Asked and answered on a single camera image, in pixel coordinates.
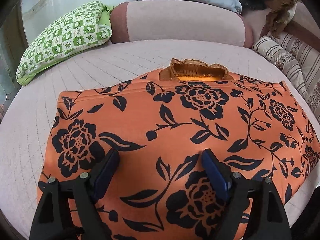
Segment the beige striped floral blanket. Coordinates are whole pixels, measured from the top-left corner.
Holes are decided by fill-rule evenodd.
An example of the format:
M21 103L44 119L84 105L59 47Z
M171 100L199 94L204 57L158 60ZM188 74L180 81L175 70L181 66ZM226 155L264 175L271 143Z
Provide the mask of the beige striped floral blanket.
M278 37L268 34L259 38L253 50L288 78L319 119L319 52L286 32Z

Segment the green white patterned pillow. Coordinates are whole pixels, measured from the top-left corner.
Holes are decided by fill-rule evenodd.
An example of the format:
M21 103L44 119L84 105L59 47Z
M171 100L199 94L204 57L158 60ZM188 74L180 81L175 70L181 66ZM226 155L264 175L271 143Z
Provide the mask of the green white patterned pillow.
M25 86L43 70L105 44L112 36L112 10L101 1L88 2L48 25L24 51L15 75L18 84Z

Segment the pink bolster cushion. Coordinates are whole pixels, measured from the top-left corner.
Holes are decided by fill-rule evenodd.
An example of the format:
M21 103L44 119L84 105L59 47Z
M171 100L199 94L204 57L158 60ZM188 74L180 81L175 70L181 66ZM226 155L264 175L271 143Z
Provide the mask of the pink bolster cushion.
M113 9L110 20L112 43L194 40L244 48L251 48L253 45L252 28L242 16L198 2L125 2Z

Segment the pink quilted mattress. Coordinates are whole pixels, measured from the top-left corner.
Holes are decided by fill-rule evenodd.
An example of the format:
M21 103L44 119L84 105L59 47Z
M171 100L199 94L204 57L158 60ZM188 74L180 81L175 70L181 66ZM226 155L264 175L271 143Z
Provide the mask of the pink quilted mattress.
M173 57L223 64L266 81L285 79L247 48L188 40L109 43L48 69L20 89L1 122L1 211L23 238L29 236L35 213L37 182L59 94L114 85L165 67Z

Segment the orange black floral garment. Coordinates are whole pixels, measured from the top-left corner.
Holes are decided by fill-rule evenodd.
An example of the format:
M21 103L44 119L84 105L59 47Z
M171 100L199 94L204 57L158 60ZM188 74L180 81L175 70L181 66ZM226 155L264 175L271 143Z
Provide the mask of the orange black floral garment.
M120 163L95 205L108 239L211 239L224 202L201 165L209 148L287 202L319 162L317 130L285 82L182 77L172 60L111 87L62 92L38 184L75 179L110 149Z

